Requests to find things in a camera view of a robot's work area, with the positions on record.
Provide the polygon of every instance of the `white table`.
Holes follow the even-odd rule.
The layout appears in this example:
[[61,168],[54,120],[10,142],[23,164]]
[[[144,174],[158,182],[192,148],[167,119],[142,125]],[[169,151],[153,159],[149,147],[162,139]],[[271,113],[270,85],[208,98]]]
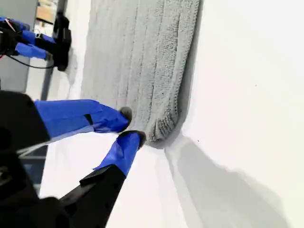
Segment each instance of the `white table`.
[[[69,98],[80,94],[87,4],[68,6],[78,61]],[[296,0],[205,1],[186,121],[165,149],[138,152],[108,227],[304,227],[301,9]],[[63,77],[59,98],[67,85]],[[114,139],[50,145],[41,195],[70,191]]]

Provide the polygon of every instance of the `blue tape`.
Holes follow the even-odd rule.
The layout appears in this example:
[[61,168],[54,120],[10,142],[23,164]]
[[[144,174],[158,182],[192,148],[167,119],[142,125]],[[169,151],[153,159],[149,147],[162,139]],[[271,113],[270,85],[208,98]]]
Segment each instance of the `blue tape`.
[[30,31],[22,31],[22,38],[32,45],[35,44],[36,34]]
[[94,170],[114,164],[127,176],[138,151],[140,140],[138,133],[118,137],[104,160]]
[[22,44],[18,43],[15,48],[16,51],[22,56],[29,57],[29,58],[41,58],[46,59],[47,53],[45,50],[38,48],[32,44]]
[[119,111],[94,100],[36,101],[35,106],[52,141],[78,133],[119,132],[128,125]]

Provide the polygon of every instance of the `knit fabric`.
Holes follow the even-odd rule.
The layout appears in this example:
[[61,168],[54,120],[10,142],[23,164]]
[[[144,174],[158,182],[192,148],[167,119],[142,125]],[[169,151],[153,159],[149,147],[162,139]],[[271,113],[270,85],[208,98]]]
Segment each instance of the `knit fabric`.
[[130,107],[129,130],[164,140],[178,120],[199,1],[92,0],[82,98]]

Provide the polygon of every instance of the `blue robot finger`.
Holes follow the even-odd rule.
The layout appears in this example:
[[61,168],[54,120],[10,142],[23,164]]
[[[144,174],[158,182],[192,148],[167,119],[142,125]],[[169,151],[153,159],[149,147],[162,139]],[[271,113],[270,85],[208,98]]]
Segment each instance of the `blue robot finger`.
[[35,106],[51,141],[78,133],[120,132],[130,123],[121,112],[94,100],[36,101]]
[[55,40],[54,40],[54,38],[52,38],[52,37],[49,37],[49,36],[44,35],[44,34],[41,34],[41,36],[42,36],[42,38],[43,38],[45,41],[47,41],[47,42],[50,42],[50,43],[52,43],[52,44],[55,44],[55,43],[56,43]]
[[6,18],[6,17],[0,17],[0,22],[6,23],[5,20],[9,21],[9,23],[13,26],[13,28],[16,30],[16,32],[25,31],[25,30],[30,29],[30,26],[28,24],[25,24],[21,21],[14,20],[14,19],[11,19],[11,18]]
[[29,57],[29,58],[47,58],[47,52],[41,48],[38,48],[32,44],[23,44],[18,43],[15,47],[15,51],[17,51],[20,55]]
[[35,45],[36,34],[31,31],[22,31],[22,38],[32,45]]
[[125,176],[128,175],[137,151],[146,140],[143,132],[128,131],[121,133],[101,164],[94,170],[101,169],[108,165],[116,165]]

